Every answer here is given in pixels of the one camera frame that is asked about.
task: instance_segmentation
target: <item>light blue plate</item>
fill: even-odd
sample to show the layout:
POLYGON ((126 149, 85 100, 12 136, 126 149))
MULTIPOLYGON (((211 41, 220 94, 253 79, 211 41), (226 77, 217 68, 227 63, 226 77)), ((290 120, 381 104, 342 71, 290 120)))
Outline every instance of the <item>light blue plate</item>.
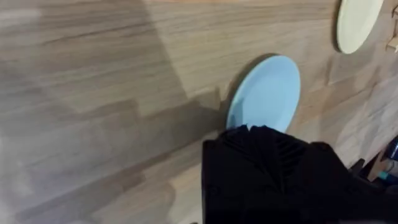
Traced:
POLYGON ((300 98, 300 72, 286 56, 259 63, 243 80, 229 107, 226 127, 266 125, 285 132, 300 98))

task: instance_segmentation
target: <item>cream plate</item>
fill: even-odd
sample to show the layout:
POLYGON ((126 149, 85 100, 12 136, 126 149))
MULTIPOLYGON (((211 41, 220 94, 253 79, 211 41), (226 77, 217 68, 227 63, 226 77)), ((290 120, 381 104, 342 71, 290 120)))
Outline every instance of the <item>cream plate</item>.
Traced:
POLYGON ((351 54, 358 50, 372 31, 383 0, 342 0, 337 22, 340 50, 351 54))

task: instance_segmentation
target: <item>plate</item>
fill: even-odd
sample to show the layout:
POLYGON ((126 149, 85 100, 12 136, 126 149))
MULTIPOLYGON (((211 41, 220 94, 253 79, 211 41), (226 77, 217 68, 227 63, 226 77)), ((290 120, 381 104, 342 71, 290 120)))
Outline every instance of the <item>plate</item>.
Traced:
POLYGON ((345 54, 357 51, 371 33, 383 0, 342 0, 337 22, 337 43, 345 54))
POLYGON ((280 132, 288 128, 300 98, 300 72, 282 55, 256 65, 236 91, 226 127, 266 125, 280 132))

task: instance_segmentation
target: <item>wooden object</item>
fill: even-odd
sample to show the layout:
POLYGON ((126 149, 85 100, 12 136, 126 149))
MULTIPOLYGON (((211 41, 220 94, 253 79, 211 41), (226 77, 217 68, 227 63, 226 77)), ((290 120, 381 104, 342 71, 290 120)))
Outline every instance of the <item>wooden object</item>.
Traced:
POLYGON ((398 19, 398 6, 392 12, 392 18, 393 19, 398 19))
POLYGON ((398 52, 398 37, 393 37, 390 42, 388 42, 388 47, 392 47, 395 50, 395 53, 398 52))
POLYGON ((398 131, 398 2, 351 55, 336 3, 1 1, 0 223, 200 222, 201 138, 266 53, 302 74, 288 133, 369 160, 398 131))

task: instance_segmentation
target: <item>wood grain surface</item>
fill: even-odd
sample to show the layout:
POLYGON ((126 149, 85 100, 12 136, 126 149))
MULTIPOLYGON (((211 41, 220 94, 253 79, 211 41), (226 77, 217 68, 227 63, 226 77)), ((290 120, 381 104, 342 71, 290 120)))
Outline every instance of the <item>wood grain surface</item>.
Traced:
POLYGON ((338 0, 1 1, 0 223, 201 223, 201 141, 269 54, 301 71, 289 134, 370 159, 398 132, 396 4, 343 55, 338 0))

